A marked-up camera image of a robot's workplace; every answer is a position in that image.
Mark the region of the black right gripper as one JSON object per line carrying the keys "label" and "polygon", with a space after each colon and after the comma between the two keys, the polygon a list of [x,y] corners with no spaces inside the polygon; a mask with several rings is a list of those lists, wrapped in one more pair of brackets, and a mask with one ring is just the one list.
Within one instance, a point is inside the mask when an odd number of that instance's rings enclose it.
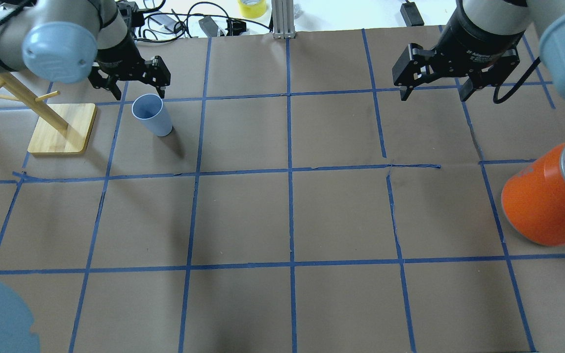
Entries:
{"label": "black right gripper", "polygon": [[392,77],[403,102],[420,85],[440,78],[464,77],[466,81],[459,88],[459,96],[466,102],[477,90],[502,85],[519,63],[514,45],[498,56],[487,57],[476,56],[461,45],[426,50],[417,43],[410,43],[392,67]]}

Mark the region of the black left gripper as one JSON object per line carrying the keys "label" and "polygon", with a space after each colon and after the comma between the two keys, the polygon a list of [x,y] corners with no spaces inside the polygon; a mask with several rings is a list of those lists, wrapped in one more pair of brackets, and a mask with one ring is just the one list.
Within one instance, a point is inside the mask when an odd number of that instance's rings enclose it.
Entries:
{"label": "black left gripper", "polygon": [[98,50],[95,63],[88,81],[94,89],[109,91],[116,101],[120,101],[123,95],[118,81],[150,85],[161,99],[165,99],[166,87],[171,84],[171,73],[163,58],[154,56],[145,60],[130,34],[126,34],[115,46]]}

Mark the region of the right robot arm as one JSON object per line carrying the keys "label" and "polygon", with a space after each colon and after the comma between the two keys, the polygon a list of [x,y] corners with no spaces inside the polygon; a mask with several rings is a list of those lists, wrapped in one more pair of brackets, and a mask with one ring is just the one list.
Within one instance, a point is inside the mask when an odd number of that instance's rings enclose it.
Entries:
{"label": "right robot arm", "polygon": [[463,102],[485,87],[498,90],[520,63],[516,46],[531,26],[539,37],[539,56],[493,102],[505,102],[540,64],[565,99],[565,0],[458,0],[437,44],[428,50],[408,44],[392,67],[401,100],[415,87],[445,77],[466,79],[459,91]]}

